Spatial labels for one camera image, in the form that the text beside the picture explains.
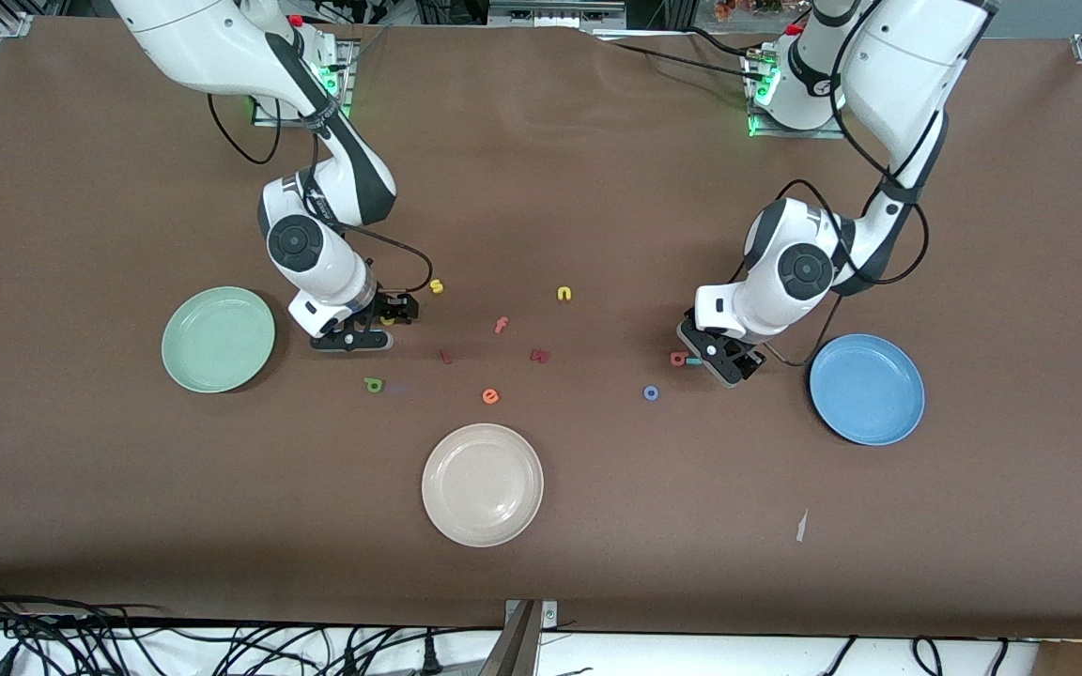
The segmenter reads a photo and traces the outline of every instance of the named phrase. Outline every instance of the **blue plate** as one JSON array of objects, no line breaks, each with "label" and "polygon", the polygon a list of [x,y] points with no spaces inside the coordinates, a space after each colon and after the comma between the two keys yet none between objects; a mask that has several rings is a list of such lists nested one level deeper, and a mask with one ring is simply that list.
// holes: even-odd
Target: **blue plate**
[{"label": "blue plate", "polygon": [[894,445],[924,414],[924,384],[913,360],[866,333],[834,339],[816,355],[808,393],[824,423],[856,445]]}]

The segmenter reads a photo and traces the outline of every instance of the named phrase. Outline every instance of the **green plate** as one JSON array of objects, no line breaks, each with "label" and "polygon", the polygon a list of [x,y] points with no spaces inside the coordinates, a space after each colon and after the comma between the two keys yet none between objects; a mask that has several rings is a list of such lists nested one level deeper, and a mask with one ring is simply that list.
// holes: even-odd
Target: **green plate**
[{"label": "green plate", "polygon": [[169,318],[161,360],[194,393],[224,393],[258,375],[274,349],[274,314],[252,291],[208,288]]}]

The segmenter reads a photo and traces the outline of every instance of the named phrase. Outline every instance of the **white plate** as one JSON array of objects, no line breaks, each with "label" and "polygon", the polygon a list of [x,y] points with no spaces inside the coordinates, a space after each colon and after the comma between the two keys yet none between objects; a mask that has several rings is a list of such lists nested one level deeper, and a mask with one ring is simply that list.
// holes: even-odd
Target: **white plate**
[{"label": "white plate", "polygon": [[433,526],[454,543],[493,547],[524,533],[541,506],[537,451],[501,424],[477,423],[441,439],[421,493]]}]

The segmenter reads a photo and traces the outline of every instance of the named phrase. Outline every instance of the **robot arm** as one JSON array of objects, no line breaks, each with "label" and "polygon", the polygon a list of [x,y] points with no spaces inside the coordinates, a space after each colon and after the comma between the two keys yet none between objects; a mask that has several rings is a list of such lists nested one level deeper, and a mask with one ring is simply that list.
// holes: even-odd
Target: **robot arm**
[{"label": "robot arm", "polygon": [[[395,180],[317,79],[314,27],[289,25],[276,0],[111,0],[147,56],[181,85],[208,94],[267,96],[298,110],[331,158],[262,191],[259,222],[279,273],[300,288],[289,312],[326,350],[386,349],[374,317],[415,319],[407,294],[382,294],[369,266],[333,227],[385,218]],[[313,213],[306,203],[313,204]],[[353,317],[364,313],[366,329]]]},{"label": "robot arm", "polygon": [[317,168],[319,187],[340,222],[368,225],[387,216],[395,204],[391,171],[309,71],[304,39],[278,16],[274,0],[243,0],[248,14],[235,0],[111,2],[169,80],[207,94],[279,98],[312,120],[333,162]]},{"label": "robot arm", "polygon": [[885,176],[859,218],[774,202],[747,236],[747,279],[696,290],[679,337],[726,386],[763,363],[755,346],[831,288],[858,294],[884,274],[944,145],[946,98],[994,12],[979,0],[876,0],[860,18],[842,82],[850,109],[887,148],[893,178]]},{"label": "robot arm", "polygon": [[829,78],[837,51],[858,24],[869,0],[816,0],[803,34],[782,35],[774,42],[777,72],[754,103],[787,129],[813,130],[833,117],[829,93],[836,82]]}]

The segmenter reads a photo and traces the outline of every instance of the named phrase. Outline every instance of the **table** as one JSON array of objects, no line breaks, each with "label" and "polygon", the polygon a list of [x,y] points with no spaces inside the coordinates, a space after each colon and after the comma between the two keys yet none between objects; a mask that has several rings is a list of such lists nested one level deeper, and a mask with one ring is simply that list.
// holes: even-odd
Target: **table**
[{"label": "table", "polygon": [[[1082,637],[1082,66],[1065,42],[979,47],[923,201],[926,262],[839,313],[832,333],[889,339],[927,382],[921,427],[883,449],[828,432],[803,372],[725,390],[667,363],[695,288],[734,269],[782,184],[860,211],[876,176],[844,143],[748,137],[729,76],[572,30],[379,42],[353,108],[399,185],[374,227],[427,252],[446,291],[385,354],[313,354],[275,312],[274,358],[227,395],[170,381],[161,331],[203,288],[291,299],[253,211],[308,137],[248,165],[117,22],[38,17],[5,44],[0,587],[194,617],[496,625],[502,599],[544,596],[585,629]],[[889,270],[914,256],[908,230]],[[353,243],[390,286],[423,274]],[[806,352],[822,319],[781,349]],[[478,421],[523,433],[545,470],[536,521],[492,549],[448,542],[420,498],[435,442]]]}]

